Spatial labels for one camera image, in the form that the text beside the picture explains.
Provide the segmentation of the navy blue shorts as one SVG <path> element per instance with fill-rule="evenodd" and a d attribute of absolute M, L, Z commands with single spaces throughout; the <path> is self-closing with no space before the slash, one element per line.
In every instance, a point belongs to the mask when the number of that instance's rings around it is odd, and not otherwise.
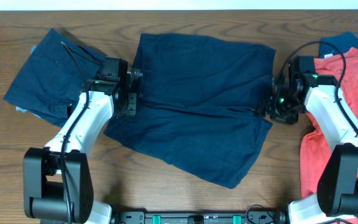
<path fill-rule="evenodd" d="M 134 117 L 105 135 L 200 179 L 233 189 L 272 127 L 256 116 L 269 93 L 275 50 L 185 34 L 142 34 L 133 66 L 143 76 Z"/>

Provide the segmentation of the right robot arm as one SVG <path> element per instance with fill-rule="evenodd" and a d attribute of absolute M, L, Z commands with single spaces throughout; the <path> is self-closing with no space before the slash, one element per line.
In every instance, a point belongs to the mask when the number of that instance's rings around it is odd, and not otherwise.
<path fill-rule="evenodd" d="M 312 56 L 288 61 L 288 79 L 279 77 L 255 115 L 293 124 L 301 113 L 313 115 L 331 156 L 316 193 L 288 204 L 276 223 L 348 223 L 358 218 L 358 119 L 332 75 L 316 73 Z"/>

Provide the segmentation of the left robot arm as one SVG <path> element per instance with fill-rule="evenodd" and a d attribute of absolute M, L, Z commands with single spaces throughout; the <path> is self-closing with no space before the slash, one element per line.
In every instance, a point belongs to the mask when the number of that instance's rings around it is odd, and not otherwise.
<path fill-rule="evenodd" d="M 135 88 L 143 76 L 120 58 L 106 58 L 87 79 L 78 104 L 59 133 L 43 148 L 27 150 L 24 213 L 41 223 L 115 223 L 112 206 L 94 199 L 88 157 L 102 127 L 136 114 Z"/>

